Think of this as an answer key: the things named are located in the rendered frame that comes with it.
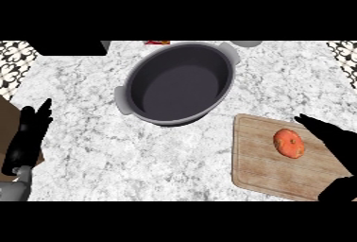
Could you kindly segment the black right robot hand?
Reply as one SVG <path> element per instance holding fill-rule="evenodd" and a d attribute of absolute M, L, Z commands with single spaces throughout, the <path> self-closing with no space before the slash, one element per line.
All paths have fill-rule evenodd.
<path fill-rule="evenodd" d="M 300 114 L 295 121 L 321 140 L 326 148 L 349 172 L 349 177 L 337 178 L 318 194 L 318 201 L 342 202 L 357 199 L 357 133 L 342 130 L 314 117 Z"/>

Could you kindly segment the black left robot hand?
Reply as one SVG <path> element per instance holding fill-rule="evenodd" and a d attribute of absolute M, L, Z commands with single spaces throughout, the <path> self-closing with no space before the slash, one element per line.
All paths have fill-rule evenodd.
<path fill-rule="evenodd" d="M 38 110 L 25 106 L 19 113 L 19 125 L 5 152 L 1 173 L 14 176 L 13 171 L 23 165 L 33 167 L 38 160 L 39 144 L 53 121 L 51 99 L 47 98 Z"/>

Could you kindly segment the orange squash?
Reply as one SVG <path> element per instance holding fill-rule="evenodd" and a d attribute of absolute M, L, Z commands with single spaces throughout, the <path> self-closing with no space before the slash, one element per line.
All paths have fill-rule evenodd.
<path fill-rule="evenodd" d="M 280 129 L 274 133 L 272 145 L 277 152 L 290 159 L 298 159 L 303 155 L 303 142 L 293 130 Z"/>

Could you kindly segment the wooden cutting board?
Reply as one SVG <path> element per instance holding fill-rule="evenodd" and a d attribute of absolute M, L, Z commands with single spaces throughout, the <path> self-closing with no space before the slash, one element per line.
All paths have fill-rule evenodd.
<path fill-rule="evenodd" d="M 284 157 L 272 145 L 272 135 L 290 129 L 303 142 L 303 155 Z M 323 142 L 302 125 L 250 114 L 234 117 L 231 181 L 243 189 L 292 200 L 317 200 L 330 182 L 349 177 Z"/>

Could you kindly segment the dark grey oval pot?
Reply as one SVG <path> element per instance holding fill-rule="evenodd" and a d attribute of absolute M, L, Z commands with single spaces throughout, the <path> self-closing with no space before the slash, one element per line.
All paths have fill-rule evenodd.
<path fill-rule="evenodd" d="M 240 56 L 228 43 L 175 43 L 137 63 L 115 88 L 119 112 L 163 127 L 197 121 L 228 94 Z"/>

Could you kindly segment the black appliance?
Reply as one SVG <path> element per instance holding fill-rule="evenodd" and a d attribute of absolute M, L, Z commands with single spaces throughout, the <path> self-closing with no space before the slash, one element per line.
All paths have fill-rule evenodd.
<path fill-rule="evenodd" d="M 29 41 L 42 56 L 104 56 L 110 41 Z"/>

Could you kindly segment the grey round object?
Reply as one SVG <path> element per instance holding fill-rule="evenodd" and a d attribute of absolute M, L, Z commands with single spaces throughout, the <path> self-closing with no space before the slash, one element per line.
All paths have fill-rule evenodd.
<path fill-rule="evenodd" d="M 230 42 L 236 46 L 246 47 L 246 48 L 255 47 L 262 43 L 262 41 L 230 41 Z"/>

